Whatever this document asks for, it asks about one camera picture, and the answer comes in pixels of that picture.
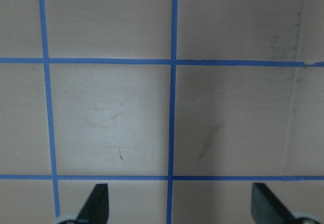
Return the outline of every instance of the smudge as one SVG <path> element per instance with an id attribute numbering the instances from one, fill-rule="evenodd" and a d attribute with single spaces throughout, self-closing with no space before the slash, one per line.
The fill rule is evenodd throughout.
<path id="1" fill-rule="evenodd" d="M 120 150 L 120 148 L 119 148 L 119 156 L 120 156 L 120 159 L 123 160 L 122 151 Z"/>
<path id="2" fill-rule="evenodd" d="M 219 130 L 223 127 L 223 121 L 220 121 L 215 127 L 213 127 L 208 136 L 206 137 L 206 140 L 204 142 L 204 145 L 202 146 L 202 150 L 200 152 L 199 158 L 197 160 L 197 164 L 198 165 L 202 159 L 205 157 L 205 155 L 207 154 L 209 148 L 211 147 L 211 145 L 213 143 L 215 143 L 215 139 L 217 137 L 217 133 L 219 132 Z"/>

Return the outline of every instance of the scratch mark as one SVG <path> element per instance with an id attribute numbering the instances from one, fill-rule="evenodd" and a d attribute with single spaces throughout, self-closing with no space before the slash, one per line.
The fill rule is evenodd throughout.
<path id="1" fill-rule="evenodd" d="M 114 125 L 107 125 L 106 122 L 117 119 L 118 117 L 133 117 L 133 116 L 138 116 L 138 114 L 132 114 L 131 112 L 134 110 L 137 110 L 138 108 L 143 108 L 147 105 L 141 105 L 141 106 L 137 106 L 137 107 L 133 107 L 133 108 L 129 108 L 128 110 L 123 110 L 123 111 L 119 111 L 113 115 L 111 115 L 110 117 L 106 118 L 106 119 L 102 119 L 99 121 L 95 121 L 92 122 L 92 120 L 87 119 L 87 123 L 85 125 L 80 126 L 80 128 L 82 127 L 93 127 L 93 128 L 112 128 L 112 127 L 117 127 L 117 125 L 114 123 Z M 103 110 L 104 109 L 112 109 L 112 107 L 89 107 L 88 109 L 93 109 L 93 110 Z"/>
<path id="2" fill-rule="evenodd" d="M 120 156 L 120 159 L 123 160 L 122 151 L 120 150 L 120 148 L 119 148 L 119 156 Z"/>
<path id="3" fill-rule="evenodd" d="M 296 53 L 295 53 L 295 60 L 299 60 L 299 56 L 300 56 L 300 35 L 301 35 L 301 24 L 303 22 L 303 14 L 304 14 L 304 6 L 305 4 L 305 0 L 301 0 L 300 2 L 300 12 L 298 13 L 298 18 L 299 18 L 299 21 L 298 21 L 298 26 L 297 26 L 297 40 L 296 40 Z"/>
<path id="4" fill-rule="evenodd" d="M 215 142 L 215 138 L 216 138 L 216 136 L 217 136 L 217 133 L 218 133 L 218 131 L 221 129 L 223 127 L 223 122 L 222 121 L 220 121 L 215 127 L 213 127 L 211 130 L 210 130 L 210 132 L 209 132 L 209 134 L 208 134 L 208 136 L 207 136 L 207 138 L 206 138 L 206 140 L 205 140 L 205 142 L 204 142 L 204 145 L 203 145 L 203 147 L 202 147 L 202 150 L 201 150 L 201 152 L 200 152 L 200 155 L 199 155 L 199 158 L 198 158 L 198 160 L 197 160 L 197 164 L 196 164 L 196 166 L 202 161 L 202 159 L 205 157 L 205 155 L 207 154 L 207 152 L 208 152 L 208 149 L 211 147 L 211 145 Z"/>
<path id="5" fill-rule="evenodd" d="M 96 110 L 96 111 L 112 110 L 112 108 L 108 106 L 97 106 L 97 107 L 88 106 L 88 109 Z"/>
<path id="6" fill-rule="evenodd" d="M 287 120 L 287 127 L 286 127 L 286 135 L 285 135 L 285 145 L 283 147 L 283 160 L 282 160 L 282 175 L 285 175 L 288 171 L 287 167 L 287 156 L 289 152 L 290 140 L 291 140 L 291 130 L 292 130 L 292 121 L 294 116 L 294 108 L 295 108 L 295 100 L 296 100 L 296 90 L 297 90 L 297 83 L 298 83 L 298 68 L 295 68 L 294 71 L 294 78 L 292 84 L 292 90 L 290 95 L 290 105 L 288 109 L 288 120 Z"/>

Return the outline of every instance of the blue tape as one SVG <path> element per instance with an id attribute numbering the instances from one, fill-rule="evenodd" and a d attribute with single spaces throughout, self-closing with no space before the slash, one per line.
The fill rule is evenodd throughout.
<path id="1" fill-rule="evenodd" d="M 53 123 L 53 110 L 52 110 L 52 93 L 51 93 L 51 78 L 50 78 L 45 0 L 39 0 L 39 13 L 40 13 L 40 27 L 42 31 L 45 92 L 46 92 L 47 118 L 48 118 L 48 127 L 49 127 L 54 207 L 55 207 L 55 215 L 58 217 L 60 215 L 60 202 L 59 202 L 59 190 L 58 190 L 57 170 L 56 170 L 54 123 Z"/>
<path id="2" fill-rule="evenodd" d="M 39 14 L 40 14 L 40 29 L 42 33 L 42 46 L 43 46 L 43 57 L 49 57 L 48 41 L 47 41 L 47 26 L 46 26 L 46 8 L 45 0 L 39 1 Z"/>
<path id="3" fill-rule="evenodd" d="M 52 180 L 52 175 L 0 174 L 0 179 L 9 180 Z M 58 175 L 58 180 L 143 180 L 167 181 L 169 176 L 90 176 Z M 324 176 L 173 176 L 174 181 L 323 181 Z"/>
<path id="4" fill-rule="evenodd" d="M 177 65 L 306 67 L 303 62 L 257 60 L 177 60 Z"/>
<path id="5" fill-rule="evenodd" d="M 0 179 L 11 180 L 52 180 L 51 175 L 10 175 L 0 174 Z"/>
<path id="6" fill-rule="evenodd" d="M 172 0 L 167 224 L 172 223 L 174 117 L 175 117 L 176 73 L 177 73 L 177 65 L 176 65 L 177 64 L 177 21 L 178 21 L 178 0 Z"/>
<path id="7" fill-rule="evenodd" d="M 50 63 L 171 64 L 170 59 L 50 58 Z"/>
<path id="8" fill-rule="evenodd" d="M 57 183 L 57 169 L 56 169 L 56 154 L 55 154 L 55 138 L 54 138 L 54 121 L 53 121 L 53 108 L 52 108 L 50 65 L 49 65 L 48 62 L 44 63 L 44 75 L 45 75 L 47 119 L 48 119 L 48 127 L 49 127 L 51 167 L 52 167 L 52 178 L 53 178 L 54 206 L 55 206 L 55 215 L 58 217 L 60 215 L 60 205 L 59 205 L 59 191 L 58 191 L 58 183 Z"/>
<path id="9" fill-rule="evenodd" d="M 307 181 L 324 176 L 174 176 L 175 181 Z"/>
<path id="10" fill-rule="evenodd" d="M 172 0 L 171 59 L 177 59 L 178 0 Z"/>
<path id="11" fill-rule="evenodd" d="M 60 175 L 59 180 L 168 180 L 168 176 L 83 176 Z"/>
<path id="12" fill-rule="evenodd" d="M 317 62 L 314 64 L 306 65 L 307 67 L 324 67 L 324 62 Z"/>
<path id="13" fill-rule="evenodd" d="M 43 58 L 0 58 L 0 63 L 43 63 Z"/>

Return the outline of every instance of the grid square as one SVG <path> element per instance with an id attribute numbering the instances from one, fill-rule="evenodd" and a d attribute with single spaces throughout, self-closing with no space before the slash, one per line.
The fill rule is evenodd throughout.
<path id="1" fill-rule="evenodd" d="M 59 181 L 62 215 L 78 213 L 102 181 Z M 109 223 L 165 224 L 167 181 L 108 181 Z"/>
<path id="2" fill-rule="evenodd" d="M 324 70 L 297 70 L 286 174 L 324 175 Z"/>
<path id="3" fill-rule="evenodd" d="M 294 61 L 302 0 L 179 0 L 178 59 Z"/>
<path id="4" fill-rule="evenodd" d="M 51 174 L 41 64 L 0 64 L 0 174 Z"/>
<path id="5" fill-rule="evenodd" d="M 170 66 L 52 64 L 64 175 L 167 175 Z"/>
<path id="6" fill-rule="evenodd" d="M 0 0 L 0 57 L 42 57 L 38 0 Z"/>
<path id="7" fill-rule="evenodd" d="M 283 175 L 294 68 L 178 66 L 175 175 Z"/>
<path id="8" fill-rule="evenodd" d="M 50 223 L 55 219 L 52 182 L 0 180 L 1 223 Z"/>
<path id="9" fill-rule="evenodd" d="M 50 57 L 170 58 L 172 0 L 46 0 Z"/>
<path id="10" fill-rule="evenodd" d="M 322 181 L 265 183 L 291 211 L 324 219 Z M 254 223 L 251 188 L 251 181 L 176 181 L 172 223 Z"/>

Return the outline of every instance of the vertical tape strip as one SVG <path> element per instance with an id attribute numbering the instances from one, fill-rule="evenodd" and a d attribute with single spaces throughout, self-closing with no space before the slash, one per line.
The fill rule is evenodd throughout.
<path id="1" fill-rule="evenodd" d="M 50 77 L 49 50 L 48 50 L 48 39 L 47 39 L 45 0 L 39 0 L 39 13 L 40 13 L 40 26 L 42 32 L 45 92 L 46 92 L 46 105 L 47 105 L 47 119 L 48 119 L 48 127 L 49 127 L 54 206 L 55 206 L 55 215 L 59 216 L 60 204 L 59 204 L 59 192 L 58 192 L 58 181 L 57 181 L 57 170 L 56 170 L 54 123 L 53 123 L 51 77 Z"/>
<path id="2" fill-rule="evenodd" d="M 167 224 L 171 224 L 171 222 L 172 222 L 174 120 L 175 120 L 175 95 L 176 95 L 176 72 L 177 72 L 177 66 L 176 66 L 176 63 L 177 63 L 177 22 L 178 22 L 178 0 L 172 0 Z"/>

